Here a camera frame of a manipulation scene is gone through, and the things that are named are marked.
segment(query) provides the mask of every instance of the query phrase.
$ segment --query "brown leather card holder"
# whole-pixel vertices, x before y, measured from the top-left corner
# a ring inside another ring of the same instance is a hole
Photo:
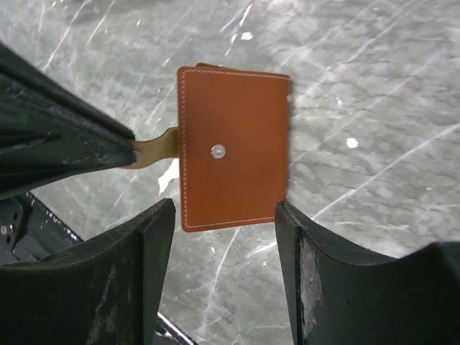
[[[288,183],[290,78],[198,64],[178,71],[182,228],[274,221]]]

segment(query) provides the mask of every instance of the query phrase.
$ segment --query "gray marble surface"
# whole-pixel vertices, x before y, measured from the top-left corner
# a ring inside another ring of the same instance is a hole
[[[181,65],[287,73],[291,203],[395,257],[460,240],[457,0],[1,0],[0,21],[6,44],[139,139],[177,124]],[[35,193],[89,238],[160,198],[180,207],[177,179],[160,190],[171,164]],[[178,229],[160,309],[201,344],[289,344],[274,226]]]

